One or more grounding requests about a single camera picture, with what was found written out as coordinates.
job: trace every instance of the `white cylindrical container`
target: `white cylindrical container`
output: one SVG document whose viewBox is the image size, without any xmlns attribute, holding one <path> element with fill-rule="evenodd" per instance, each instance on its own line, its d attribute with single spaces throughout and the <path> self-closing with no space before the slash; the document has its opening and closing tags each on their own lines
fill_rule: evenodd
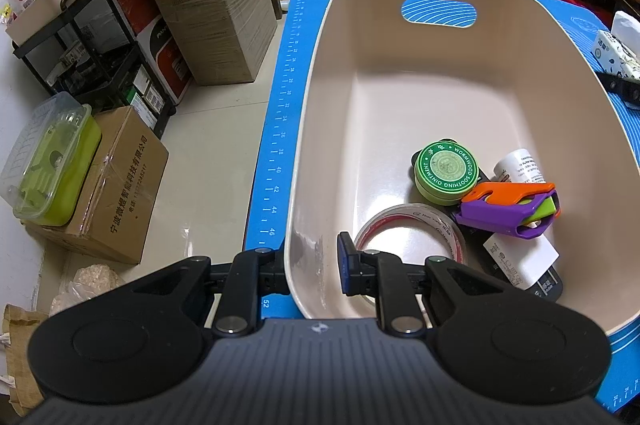
<svg viewBox="0 0 640 425">
<path fill-rule="evenodd" d="M 500 183 L 545 183 L 527 149 L 514 150 L 498 161 L 494 175 Z"/>
</svg>

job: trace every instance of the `beige bin on cart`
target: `beige bin on cart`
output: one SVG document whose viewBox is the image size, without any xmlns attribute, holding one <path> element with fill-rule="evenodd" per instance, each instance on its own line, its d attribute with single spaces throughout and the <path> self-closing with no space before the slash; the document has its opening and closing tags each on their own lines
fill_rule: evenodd
<svg viewBox="0 0 640 425">
<path fill-rule="evenodd" d="M 491 174 L 529 149 L 558 189 L 559 303 L 608 333 L 638 316 L 640 175 L 590 66 L 536 0 L 457 0 L 477 19 L 459 28 L 405 20 L 405 0 L 331 0 L 314 52 L 298 136 L 285 261 L 306 317 L 374 316 L 340 290 L 336 236 L 380 210 L 425 202 L 411 157 L 453 138 Z M 395 228 L 370 248 L 405 262 L 441 243 Z M 420 258 L 416 260 L 416 248 Z"/>
</svg>

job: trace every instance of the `ribbed gray surface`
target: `ribbed gray surface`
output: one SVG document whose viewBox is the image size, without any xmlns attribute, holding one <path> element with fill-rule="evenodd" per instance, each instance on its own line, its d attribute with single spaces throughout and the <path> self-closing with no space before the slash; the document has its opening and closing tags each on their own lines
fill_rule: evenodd
<svg viewBox="0 0 640 425">
<path fill-rule="evenodd" d="M 554 407 L 518 407 L 478 396 L 446 375 L 424 344 L 391 338 L 373 319 L 317 323 L 267 320 L 252 336 L 217 342 L 191 378 L 157 397 L 117 407 L 50 399 L 23 423 L 617 423 L 588 399 Z"/>
</svg>

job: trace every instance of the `white wall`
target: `white wall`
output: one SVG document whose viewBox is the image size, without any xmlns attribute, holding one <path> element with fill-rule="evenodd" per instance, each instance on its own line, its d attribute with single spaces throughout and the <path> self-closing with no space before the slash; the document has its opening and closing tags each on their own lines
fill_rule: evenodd
<svg viewBox="0 0 640 425">
<path fill-rule="evenodd" d="M 12 53 L 7 34 L 0 28 L 0 167 L 31 111 L 47 98 L 27 67 Z M 11 303 L 34 309 L 43 248 L 32 239 L 0 199 L 0 312 Z M 6 373 L 0 347 L 0 374 Z M 0 392 L 6 388 L 0 383 Z"/>
</svg>

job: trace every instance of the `brown paper bag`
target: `brown paper bag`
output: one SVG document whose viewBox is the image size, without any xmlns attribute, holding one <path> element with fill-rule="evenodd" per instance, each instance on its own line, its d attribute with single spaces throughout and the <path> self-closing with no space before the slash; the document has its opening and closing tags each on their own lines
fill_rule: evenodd
<svg viewBox="0 0 640 425">
<path fill-rule="evenodd" d="M 42 401 L 42 395 L 27 362 L 27 344 L 33 331 L 47 318 L 47 313 L 27 311 L 7 304 L 2 318 L 2 332 L 9 333 L 11 346 L 5 348 L 7 374 L 15 378 L 15 389 L 9 389 L 9 403 L 20 416 L 25 416 Z"/>
</svg>

